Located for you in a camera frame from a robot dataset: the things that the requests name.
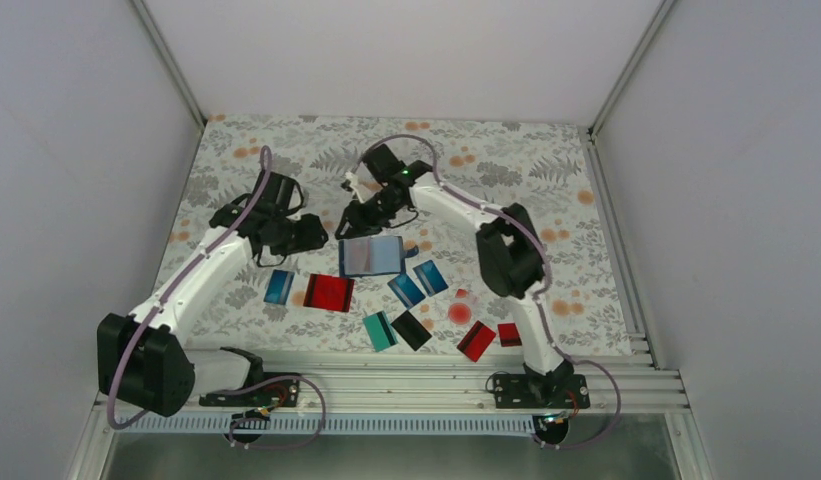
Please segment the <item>dark blue card holder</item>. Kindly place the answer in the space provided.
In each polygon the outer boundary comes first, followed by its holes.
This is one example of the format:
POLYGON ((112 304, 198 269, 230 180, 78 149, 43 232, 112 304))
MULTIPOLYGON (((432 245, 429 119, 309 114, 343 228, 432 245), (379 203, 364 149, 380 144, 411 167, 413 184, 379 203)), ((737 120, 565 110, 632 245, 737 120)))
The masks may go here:
POLYGON ((401 236, 360 237, 370 241, 369 270, 363 275, 349 276, 343 271, 342 242, 339 241, 339 275, 345 278, 358 278, 383 275, 398 275, 406 271, 406 260, 419 253, 416 245, 404 243, 401 236))

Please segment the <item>teal card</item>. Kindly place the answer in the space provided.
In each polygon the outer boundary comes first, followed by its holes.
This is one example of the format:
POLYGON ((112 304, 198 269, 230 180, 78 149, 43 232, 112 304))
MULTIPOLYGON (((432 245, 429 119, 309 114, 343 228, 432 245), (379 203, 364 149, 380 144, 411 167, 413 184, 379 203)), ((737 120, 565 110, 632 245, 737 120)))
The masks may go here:
POLYGON ((384 311, 366 316, 364 328, 375 352, 381 352, 398 344, 396 334, 384 311))

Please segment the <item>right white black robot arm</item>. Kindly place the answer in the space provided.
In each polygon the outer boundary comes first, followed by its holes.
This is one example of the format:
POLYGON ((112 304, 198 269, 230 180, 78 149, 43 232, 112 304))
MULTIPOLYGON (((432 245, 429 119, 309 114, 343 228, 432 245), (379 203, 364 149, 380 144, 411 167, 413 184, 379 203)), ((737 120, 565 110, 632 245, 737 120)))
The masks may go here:
POLYGON ((528 211, 518 203, 489 203, 446 182, 435 161, 406 164, 385 142, 371 146, 357 164, 380 188, 364 186, 357 167, 345 172, 342 187, 354 198, 343 211, 336 237, 379 233, 401 210, 429 213, 467 232, 474 239, 484 284, 511 305, 530 399, 541 407, 556 404, 574 366, 551 332, 545 300, 551 286, 548 260, 528 211))

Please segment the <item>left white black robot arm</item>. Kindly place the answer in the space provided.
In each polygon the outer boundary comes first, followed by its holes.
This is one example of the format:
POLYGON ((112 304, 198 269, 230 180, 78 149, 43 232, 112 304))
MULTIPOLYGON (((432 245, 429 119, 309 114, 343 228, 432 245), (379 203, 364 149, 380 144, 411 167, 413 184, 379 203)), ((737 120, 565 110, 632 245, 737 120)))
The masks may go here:
POLYGON ((140 414, 169 417, 193 397, 229 395, 241 405, 264 391, 261 359, 241 348, 189 352, 186 338, 218 291, 254 266, 265 249, 287 257, 317 250, 328 235, 315 214, 304 214, 300 184, 259 174, 254 189, 217 210, 203 238, 175 273, 129 314, 107 315, 97 328, 99 390, 116 429, 116 403, 140 414))

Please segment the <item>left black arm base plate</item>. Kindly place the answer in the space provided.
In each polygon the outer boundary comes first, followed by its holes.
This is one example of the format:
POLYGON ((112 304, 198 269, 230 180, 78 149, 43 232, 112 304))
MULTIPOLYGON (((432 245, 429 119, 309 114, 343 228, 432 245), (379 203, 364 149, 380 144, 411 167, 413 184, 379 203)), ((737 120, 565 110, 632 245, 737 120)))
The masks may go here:
POLYGON ((295 407, 301 382, 293 373, 265 372, 258 380, 248 380, 246 393, 211 393, 199 397, 202 407, 277 408, 295 407))

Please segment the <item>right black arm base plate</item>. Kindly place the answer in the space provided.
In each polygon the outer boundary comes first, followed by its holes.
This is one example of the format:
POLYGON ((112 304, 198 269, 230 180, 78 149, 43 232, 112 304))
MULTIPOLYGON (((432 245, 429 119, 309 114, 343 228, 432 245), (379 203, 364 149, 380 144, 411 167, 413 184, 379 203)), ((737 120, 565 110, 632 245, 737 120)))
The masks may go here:
POLYGON ((589 389, 584 375, 574 374, 554 387, 541 386, 527 374, 497 371, 484 385, 498 409, 588 409, 589 389))

